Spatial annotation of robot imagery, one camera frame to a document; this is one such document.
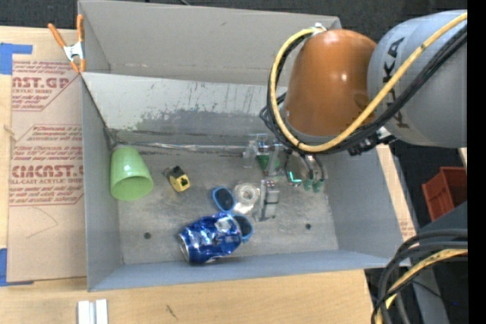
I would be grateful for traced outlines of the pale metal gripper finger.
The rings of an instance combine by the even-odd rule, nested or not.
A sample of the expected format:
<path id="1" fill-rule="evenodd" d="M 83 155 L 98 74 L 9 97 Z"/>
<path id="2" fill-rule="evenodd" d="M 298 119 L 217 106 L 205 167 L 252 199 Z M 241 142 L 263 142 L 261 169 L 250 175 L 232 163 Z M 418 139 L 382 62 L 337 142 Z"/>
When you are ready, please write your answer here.
<path id="1" fill-rule="evenodd" d="M 272 180 L 262 180 L 260 183 L 260 210 L 258 219 L 266 221 L 276 218 L 279 204 L 280 189 Z"/>
<path id="2" fill-rule="evenodd" d="M 265 175 L 278 175 L 282 168 L 282 153 L 281 143 L 269 139 L 266 134 L 255 134 L 242 153 L 243 167 L 257 165 Z"/>

